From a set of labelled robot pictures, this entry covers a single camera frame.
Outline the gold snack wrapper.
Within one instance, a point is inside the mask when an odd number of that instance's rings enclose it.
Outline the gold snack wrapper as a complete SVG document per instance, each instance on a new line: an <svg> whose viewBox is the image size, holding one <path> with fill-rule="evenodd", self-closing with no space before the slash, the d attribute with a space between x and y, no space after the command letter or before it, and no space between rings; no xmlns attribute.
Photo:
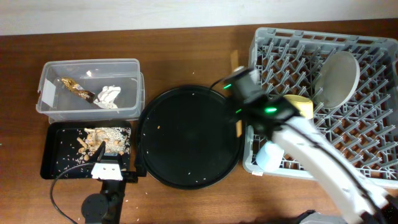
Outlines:
<svg viewBox="0 0 398 224"><path fill-rule="evenodd" d="M73 94L83 98L88 103L93 103L95 99L95 94L85 90L80 84L78 84L74 79L62 77L62 83L66 86L66 88L72 92Z"/></svg>

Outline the yellow bowl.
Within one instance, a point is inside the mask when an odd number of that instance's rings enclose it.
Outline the yellow bowl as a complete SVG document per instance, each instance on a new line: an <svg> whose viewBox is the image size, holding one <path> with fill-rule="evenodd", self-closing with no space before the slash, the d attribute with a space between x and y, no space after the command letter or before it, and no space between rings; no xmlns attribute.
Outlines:
<svg viewBox="0 0 398 224"><path fill-rule="evenodd" d="M299 95L284 95L293 106L295 106L300 115L305 119L313 119L313 102L309 98Z"/></svg>

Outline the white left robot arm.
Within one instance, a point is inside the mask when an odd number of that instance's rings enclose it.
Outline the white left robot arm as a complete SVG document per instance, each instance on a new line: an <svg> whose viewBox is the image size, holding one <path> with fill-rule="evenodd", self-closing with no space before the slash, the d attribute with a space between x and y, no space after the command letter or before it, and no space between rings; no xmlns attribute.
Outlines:
<svg viewBox="0 0 398 224"><path fill-rule="evenodd" d="M101 182L101 190L84 199L81 205L81 214L85 223L119 223L127 184L138 183L138 174L135 171L121 168L123 162L118 153L106 152L106 143L102 142L95 152L95 160L69 168L58 175L52 182L49 190L50 201L56 211L70 223L77 224L73 218L64 213L56 204L53 197L55 184L64 175L78 169L91 169L91 178Z"/></svg>

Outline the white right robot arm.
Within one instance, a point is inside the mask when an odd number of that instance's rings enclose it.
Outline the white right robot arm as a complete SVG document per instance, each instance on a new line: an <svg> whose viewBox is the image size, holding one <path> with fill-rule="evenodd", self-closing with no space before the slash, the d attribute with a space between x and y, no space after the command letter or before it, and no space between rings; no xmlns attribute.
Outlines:
<svg viewBox="0 0 398 224"><path fill-rule="evenodd" d="M270 99L241 67L221 79L236 116L298 160L346 223L397 223L397 197L365 177L287 99Z"/></svg>

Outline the light blue cup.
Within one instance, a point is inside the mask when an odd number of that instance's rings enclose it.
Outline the light blue cup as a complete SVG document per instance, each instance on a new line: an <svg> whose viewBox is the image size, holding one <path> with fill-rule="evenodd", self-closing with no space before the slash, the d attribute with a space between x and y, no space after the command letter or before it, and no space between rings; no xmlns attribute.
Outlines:
<svg viewBox="0 0 398 224"><path fill-rule="evenodd" d="M279 168L284 153L277 144L267 141L256 154L256 163L265 172L274 172Z"/></svg>

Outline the white tissue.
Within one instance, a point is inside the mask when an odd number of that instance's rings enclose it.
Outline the white tissue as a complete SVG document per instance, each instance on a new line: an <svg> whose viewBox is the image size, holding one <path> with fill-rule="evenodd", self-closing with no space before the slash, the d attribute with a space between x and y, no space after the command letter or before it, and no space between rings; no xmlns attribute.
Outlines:
<svg viewBox="0 0 398 224"><path fill-rule="evenodd" d="M114 101L120 92L121 88L119 86L104 86L102 91L94 99L93 103L102 109L116 109L118 106Z"/></svg>

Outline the grey plate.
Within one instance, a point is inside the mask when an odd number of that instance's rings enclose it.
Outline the grey plate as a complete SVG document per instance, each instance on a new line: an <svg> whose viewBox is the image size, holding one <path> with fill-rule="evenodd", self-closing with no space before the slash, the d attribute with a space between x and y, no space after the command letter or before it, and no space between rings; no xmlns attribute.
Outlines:
<svg viewBox="0 0 398 224"><path fill-rule="evenodd" d="M329 56L315 84L315 101L325 109L339 108L355 93L360 76L359 62L350 52Z"/></svg>

